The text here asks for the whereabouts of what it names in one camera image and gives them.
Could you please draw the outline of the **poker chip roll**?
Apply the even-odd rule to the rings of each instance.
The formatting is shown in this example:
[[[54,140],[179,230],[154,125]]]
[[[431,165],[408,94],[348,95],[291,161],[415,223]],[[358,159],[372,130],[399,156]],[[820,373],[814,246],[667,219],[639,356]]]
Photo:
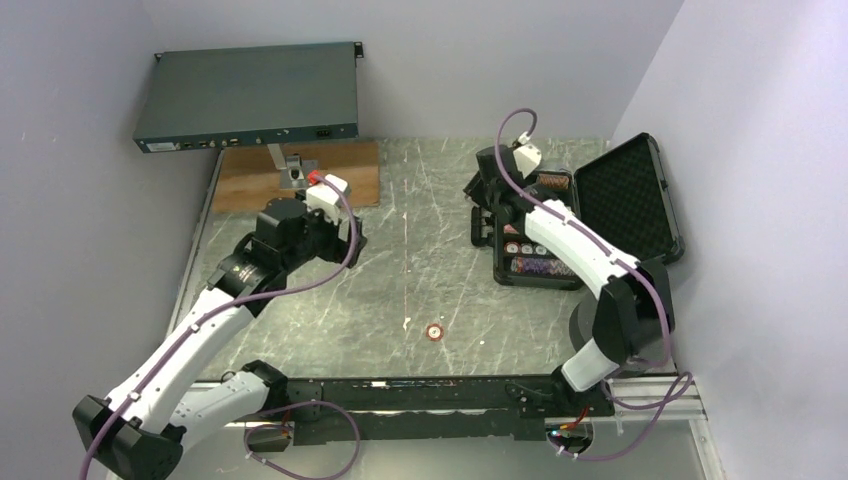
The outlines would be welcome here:
[[[536,182],[553,191],[567,191],[571,185],[571,179],[568,175],[549,173],[538,174]]]

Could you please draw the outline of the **single red poker chip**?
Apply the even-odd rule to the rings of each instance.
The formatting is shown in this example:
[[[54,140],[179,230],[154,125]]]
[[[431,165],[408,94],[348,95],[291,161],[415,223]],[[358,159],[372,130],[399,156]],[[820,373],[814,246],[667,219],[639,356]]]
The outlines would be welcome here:
[[[440,324],[430,324],[426,327],[425,334],[430,341],[440,341],[444,337],[445,330]]]

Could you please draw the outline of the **black poker set case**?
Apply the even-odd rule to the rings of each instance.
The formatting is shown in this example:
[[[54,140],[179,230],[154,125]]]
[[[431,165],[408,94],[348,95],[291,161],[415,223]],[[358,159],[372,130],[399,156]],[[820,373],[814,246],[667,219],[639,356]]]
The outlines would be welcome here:
[[[484,180],[502,179],[495,165],[493,148],[478,151],[476,159],[475,175]],[[538,169],[522,179],[522,184],[536,182],[540,173],[568,175],[571,185],[567,191],[549,190],[584,224],[614,246],[640,260],[658,258],[664,264],[674,263],[683,256],[684,239],[675,217],[660,149],[651,135],[640,133],[574,172]],[[472,202],[473,177],[463,189]],[[492,248],[493,278],[497,283],[555,290],[581,288],[582,282],[576,274],[551,277],[512,273],[513,257],[557,258],[549,251],[548,257],[506,254],[504,244],[507,242],[538,243],[524,235],[504,235],[504,225],[509,224],[473,205],[471,243],[475,247]]]

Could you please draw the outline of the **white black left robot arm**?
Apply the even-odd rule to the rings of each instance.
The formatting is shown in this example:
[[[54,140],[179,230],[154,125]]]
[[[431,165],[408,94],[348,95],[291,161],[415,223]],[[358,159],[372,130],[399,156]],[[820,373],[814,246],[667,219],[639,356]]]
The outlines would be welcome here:
[[[271,200],[154,353],[107,395],[88,395],[75,406],[85,449],[79,477],[100,464],[122,479],[165,479],[188,450],[234,420],[319,407],[317,399],[296,398],[288,377],[261,360],[198,395],[190,390],[235,335],[291,293],[292,273],[315,259],[350,268],[365,243],[342,194],[316,186],[298,198]]]

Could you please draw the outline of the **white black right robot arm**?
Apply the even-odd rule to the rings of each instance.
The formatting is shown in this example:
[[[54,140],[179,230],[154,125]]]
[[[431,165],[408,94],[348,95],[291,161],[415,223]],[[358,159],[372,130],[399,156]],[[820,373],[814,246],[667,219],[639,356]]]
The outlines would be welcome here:
[[[589,402],[589,389],[628,364],[667,364],[674,326],[662,262],[640,260],[615,247],[549,189],[525,183],[541,160],[534,145],[489,146],[475,157],[487,209],[562,261],[596,301],[591,336],[556,373],[561,381],[550,391],[555,409],[578,413]]]

